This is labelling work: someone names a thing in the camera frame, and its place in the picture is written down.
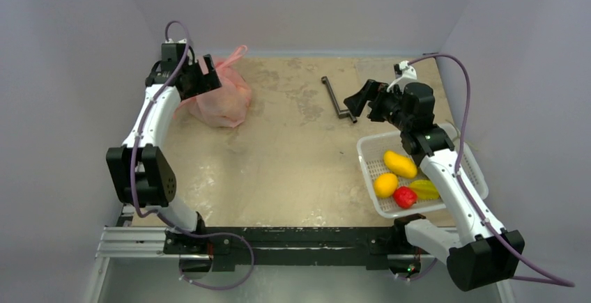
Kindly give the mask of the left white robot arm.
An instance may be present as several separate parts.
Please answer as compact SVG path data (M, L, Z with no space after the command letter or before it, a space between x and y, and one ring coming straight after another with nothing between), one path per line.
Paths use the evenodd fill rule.
M149 72L143 103L129 135L106 153L106 162L121 203L132 205L139 217L158 216L192 254L208 244L202 216L176 195L176 175L162 145L175 110L184 100L217 90L222 84L211 55L200 66L186 40L167 40L161 58Z

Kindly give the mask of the pink plastic bag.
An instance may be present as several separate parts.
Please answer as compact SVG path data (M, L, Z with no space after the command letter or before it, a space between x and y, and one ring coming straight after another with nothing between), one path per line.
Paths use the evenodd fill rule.
M234 128L243 123L252 101L252 89L233 64L247 51L247 46L240 45L226 58L215 57L213 63L222 86L181 101L177 110L185 109L211 127Z

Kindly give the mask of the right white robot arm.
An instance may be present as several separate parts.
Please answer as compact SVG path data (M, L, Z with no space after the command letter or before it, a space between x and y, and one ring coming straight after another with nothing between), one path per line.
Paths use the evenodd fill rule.
M419 82L404 88L368 80L344 104L358 117L370 108L368 119L389 122L400 131L403 149L435 185L456 224L452 234L429 220L411 215L393 230L391 242L401 252L419 247L446 265L462 291L486 286L514 276L525 247L522 235L508 231L484 204L469 180L464 180L461 154L446 131L434 122L433 89Z

